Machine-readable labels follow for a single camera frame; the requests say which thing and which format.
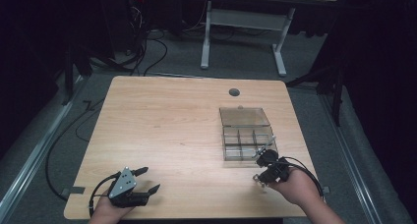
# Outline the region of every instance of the transparent plastic box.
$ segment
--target transparent plastic box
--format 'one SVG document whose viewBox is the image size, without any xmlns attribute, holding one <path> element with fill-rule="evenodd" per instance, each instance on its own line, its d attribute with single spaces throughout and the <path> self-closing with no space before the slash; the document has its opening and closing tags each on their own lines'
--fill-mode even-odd
<svg viewBox="0 0 417 224">
<path fill-rule="evenodd" d="M 220 108 L 225 161 L 252 161 L 256 152 L 269 143 L 276 150 L 273 132 L 262 108 Z"/>
</svg>

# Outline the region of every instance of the human arm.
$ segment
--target human arm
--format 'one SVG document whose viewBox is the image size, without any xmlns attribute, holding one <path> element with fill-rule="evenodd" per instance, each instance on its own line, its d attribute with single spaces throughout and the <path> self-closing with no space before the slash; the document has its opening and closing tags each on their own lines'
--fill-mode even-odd
<svg viewBox="0 0 417 224">
<path fill-rule="evenodd" d="M 285 199 L 303 209 L 313 223 L 339 224 L 344 221 L 322 200 L 310 177 L 300 169 L 290 168 L 286 182 L 272 182 L 268 186 L 280 192 Z"/>
<path fill-rule="evenodd" d="M 116 224 L 122 217 L 134 209 L 134 207 L 121 208 L 113 206 L 106 194 L 107 192 L 98 200 L 89 224 Z"/>
</svg>

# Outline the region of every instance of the white desk leg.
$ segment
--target white desk leg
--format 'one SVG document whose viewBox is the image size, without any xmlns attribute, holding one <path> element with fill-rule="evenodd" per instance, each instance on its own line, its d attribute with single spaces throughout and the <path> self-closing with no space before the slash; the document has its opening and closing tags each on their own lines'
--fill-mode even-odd
<svg viewBox="0 0 417 224">
<path fill-rule="evenodd" d="M 273 55 L 275 56 L 276 67 L 278 69 L 278 74 L 282 77 L 286 76 L 286 71 L 284 62 L 282 61 L 281 48 L 284 43 L 285 36 L 288 33 L 289 26 L 291 25 L 292 18 L 294 17 L 294 12 L 295 8 L 291 8 L 289 10 L 281 31 L 281 36 L 279 37 L 279 41 L 277 44 L 274 44 L 272 46 Z"/>
<path fill-rule="evenodd" d="M 202 69 L 207 69 L 209 67 L 209 28 L 211 25 L 211 1 L 208 1 L 208 10 L 206 16 L 206 35 L 205 42 L 203 43 L 203 53 L 202 53 Z"/>
</svg>

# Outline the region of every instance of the person's left hand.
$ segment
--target person's left hand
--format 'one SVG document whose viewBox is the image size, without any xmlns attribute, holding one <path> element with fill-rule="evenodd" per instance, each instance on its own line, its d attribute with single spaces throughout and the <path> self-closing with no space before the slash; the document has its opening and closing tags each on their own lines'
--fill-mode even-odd
<svg viewBox="0 0 417 224">
<path fill-rule="evenodd" d="M 108 191 L 103 193 L 103 196 L 98 200 L 94 213 L 92 214 L 89 224 L 115 224 L 122 219 L 126 214 L 132 211 L 135 207 L 117 207 L 111 204 L 110 199 L 107 196 Z"/>
</svg>

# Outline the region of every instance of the table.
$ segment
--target table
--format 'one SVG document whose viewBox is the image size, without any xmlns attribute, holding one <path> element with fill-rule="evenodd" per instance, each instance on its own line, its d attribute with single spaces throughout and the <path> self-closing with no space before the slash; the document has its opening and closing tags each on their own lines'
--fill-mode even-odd
<svg viewBox="0 0 417 224">
<path fill-rule="evenodd" d="M 240 95 L 230 95 L 231 88 Z M 224 161 L 219 108 L 238 106 L 262 107 L 279 153 L 298 158 L 316 174 L 283 82 L 116 77 L 74 184 L 86 189 L 70 195 L 65 217 L 89 219 L 92 190 L 125 166 L 149 168 L 136 178 L 135 192 L 161 184 L 148 205 L 126 219 L 305 216 L 252 179 L 266 168 Z"/>
<path fill-rule="evenodd" d="M 336 1 L 336 0 L 316 0 L 316 1 Z M 242 12 L 235 10 L 212 9 L 211 1 L 207 3 L 206 13 L 206 33 L 203 42 L 203 53 L 201 68 L 209 67 L 210 49 L 210 27 L 211 25 L 232 26 L 239 28 L 260 28 L 278 30 L 279 37 L 276 44 L 272 45 L 272 53 L 275 59 L 278 74 L 286 76 L 285 66 L 282 60 L 281 48 L 288 33 L 291 21 L 294 16 L 295 8 L 291 7 L 286 15 L 272 15 L 253 12 Z"/>
</svg>

